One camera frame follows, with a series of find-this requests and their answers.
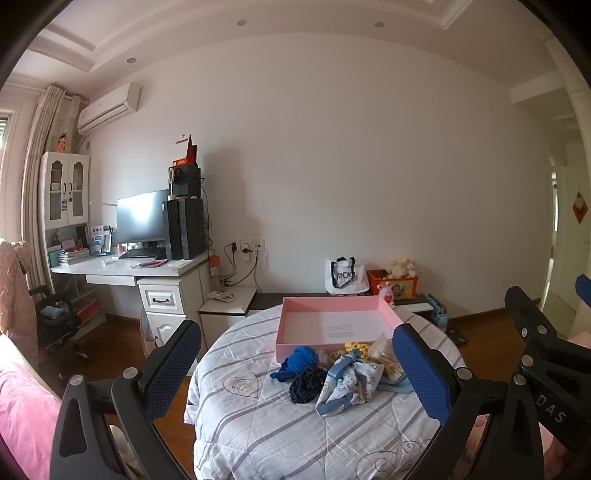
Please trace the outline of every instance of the cabinet door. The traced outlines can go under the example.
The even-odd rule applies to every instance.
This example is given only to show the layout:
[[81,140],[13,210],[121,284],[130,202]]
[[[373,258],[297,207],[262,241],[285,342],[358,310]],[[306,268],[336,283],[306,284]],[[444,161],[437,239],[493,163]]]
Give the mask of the cabinet door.
[[90,158],[70,155],[67,185],[68,225],[88,222],[88,169]]
[[48,152],[44,155],[44,175],[41,197],[45,229],[68,224],[66,190],[70,168],[70,156]]

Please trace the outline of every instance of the orange storage box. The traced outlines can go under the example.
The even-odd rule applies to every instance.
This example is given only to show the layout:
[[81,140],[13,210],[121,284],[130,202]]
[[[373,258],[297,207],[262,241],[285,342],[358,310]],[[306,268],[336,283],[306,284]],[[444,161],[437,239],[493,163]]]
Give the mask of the orange storage box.
[[378,294],[379,284],[389,281],[392,282],[394,300],[414,300],[417,298],[418,277],[386,278],[384,270],[368,270],[367,276],[372,295]]

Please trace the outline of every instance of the cable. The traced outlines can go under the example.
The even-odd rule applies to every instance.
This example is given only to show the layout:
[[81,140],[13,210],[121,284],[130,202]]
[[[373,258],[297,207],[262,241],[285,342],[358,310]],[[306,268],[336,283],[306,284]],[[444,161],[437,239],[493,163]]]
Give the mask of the cable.
[[207,198],[207,192],[205,191],[205,187],[203,186],[203,182],[205,179],[201,179],[201,189],[203,190],[203,194],[205,195],[205,204],[204,204],[204,212],[203,212],[203,226],[205,230],[205,243],[207,245],[207,258],[209,258],[209,249],[213,245],[213,240],[209,235],[209,230],[213,226],[212,221],[209,219],[209,199]]
[[[230,259],[230,255],[228,255],[228,250],[226,250],[226,248],[228,248],[228,247],[232,247],[232,258],[231,259]],[[224,279],[227,280],[228,278],[232,278],[234,275],[236,275],[236,273],[238,273],[238,269],[236,268],[236,258],[235,258],[236,242],[231,243],[231,244],[227,244],[223,248],[223,252],[226,254],[226,258],[228,259],[228,261],[230,262],[230,265],[232,266],[232,272],[229,275],[224,276]]]
[[259,292],[262,293],[262,288],[259,286],[258,282],[256,281],[256,266],[258,265],[258,251],[259,251],[259,248],[260,247],[257,245],[256,246],[256,253],[255,253],[255,258],[256,258],[256,260],[255,260],[255,285],[259,289]]
[[255,271],[256,265],[258,264],[258,256],[256,256],[255,259],[256,259],[255,260],[255,264],[253,265],[253,267],[251,268],[251,270],[250,270],[249,273],[247,273],[246,275],[244,275],[244,277],[242,277],[237,282],[234,282],[234,283],[226,283],[226,286],[227,287],[234,287],[234,286],[238,285],[241,281],[246,280],[251,275],[251,273]]

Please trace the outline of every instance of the computer tower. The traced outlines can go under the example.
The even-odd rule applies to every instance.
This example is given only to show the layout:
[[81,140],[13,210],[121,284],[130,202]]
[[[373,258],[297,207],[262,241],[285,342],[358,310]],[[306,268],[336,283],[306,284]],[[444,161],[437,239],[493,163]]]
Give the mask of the computer tower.
[[183,258],[190,260],[207,250],[203,201],[194,197],[178,198],[178,220]]
[[162,215],[166,235],[164,239],[166,258],[181,260],[183,258],[183,247],[181,245],[181,228],[178,220],[178,199],[163,202]]
[[190,260],[207,250],[201,199],[168,200],[163,203],[163,215],[169,260]]

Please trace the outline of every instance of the computer monitor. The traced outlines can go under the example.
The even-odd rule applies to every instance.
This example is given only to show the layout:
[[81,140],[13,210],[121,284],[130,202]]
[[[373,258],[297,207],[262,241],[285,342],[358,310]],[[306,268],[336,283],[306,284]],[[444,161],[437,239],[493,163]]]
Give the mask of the computer monitor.
[[158,190],[117,200],[117,243],[164,240],[162,202],[167,198],[168,190]]

